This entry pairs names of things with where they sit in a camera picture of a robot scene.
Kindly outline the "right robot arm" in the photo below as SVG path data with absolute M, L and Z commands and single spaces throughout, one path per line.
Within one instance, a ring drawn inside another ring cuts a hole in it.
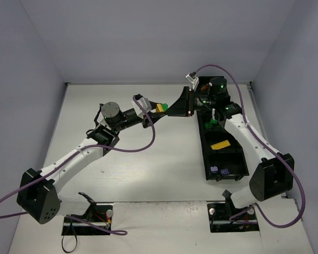
M 168 116 L 192 116 L 194 112 L 207 113 L 242 147 L 253 171 L 247 186 L 224 196 L 240 209 L 262 202 L 293 188 L 294 159 L 281 154 L 257 132 L 244 113 L 244 107 L 232 102 L 224 77 L 212 78 L 199 89 L 199 78 L 190 73 L 186 79 L 191 87 L 184 87 L 177 101 L 165 112 Z

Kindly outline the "dark green arch lego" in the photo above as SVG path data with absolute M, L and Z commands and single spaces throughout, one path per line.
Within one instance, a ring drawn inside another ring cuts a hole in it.
M 164 111 L 166 111 L 169 108 L 169 106 L 166 103 L 163 103 L 162 108 Z

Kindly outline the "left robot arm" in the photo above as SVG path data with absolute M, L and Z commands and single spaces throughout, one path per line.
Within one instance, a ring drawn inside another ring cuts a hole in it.
M 115 102 L 100 104 L 94 118 L 95 128 L 73 151 L 52 165 L 35 171 L 28 169 L 22 176 L 17 203 L 39 224 L 51 221 L 55 216 L 88 216 L 95 201 L 80 192 L 74 198 L 60 196 L 62 188 L 81 170 L 101 159 L 111 150 L 117 150 L 119 133 L 136 124 L 144 128 L 153 126 L 160 109 L 147 98 L 132 102 L 133 107 L 122 112 Z

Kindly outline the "dark green curved lego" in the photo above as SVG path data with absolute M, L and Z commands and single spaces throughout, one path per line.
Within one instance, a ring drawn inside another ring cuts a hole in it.
M 206 128 L 206 129 L 212 129 L 212 128 L 213 128 L 212 123 L 210 123 L 210 122 L 205 123 L 205 128 Z

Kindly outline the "yellow curved lego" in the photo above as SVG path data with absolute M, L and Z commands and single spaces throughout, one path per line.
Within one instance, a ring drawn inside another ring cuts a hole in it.
M 162 104 L 156 104 L 156 113 L 163 113 L 165 112 Z

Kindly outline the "yellow long lego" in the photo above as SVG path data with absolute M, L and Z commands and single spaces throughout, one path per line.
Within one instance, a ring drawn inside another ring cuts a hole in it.
M 222 142 L 212 144 L 210 147 L 212 150 L 220 150 L 230 146 L 231 146 L 230 142 L 228 140 L 224 140 Z

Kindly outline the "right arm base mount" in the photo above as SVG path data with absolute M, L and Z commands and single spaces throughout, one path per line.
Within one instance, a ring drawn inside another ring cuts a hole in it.
M 207 211 L 211 233 L 242 233 L 259 231 L 257 216 L 253 207 L 235 208 L 231 193 L 223 192 L 223 202 L 208 202 Z

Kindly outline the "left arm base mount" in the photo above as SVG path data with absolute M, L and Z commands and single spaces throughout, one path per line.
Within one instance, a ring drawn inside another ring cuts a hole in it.
M 111 231 L 113 204 L 99 203 L 94 201 L 91 197 L 83 192 L 79 192 L 88 202 L 89 207 L 83 215 L 74 215 L 81 220 L 88 221 L 100 228 Z M 109 232 L 101 231 L 93 228 L 85 223 L 75 221 L 69 218 L 64 218 L 62 236 L 96 236 L 96 235 L 110 235 Z

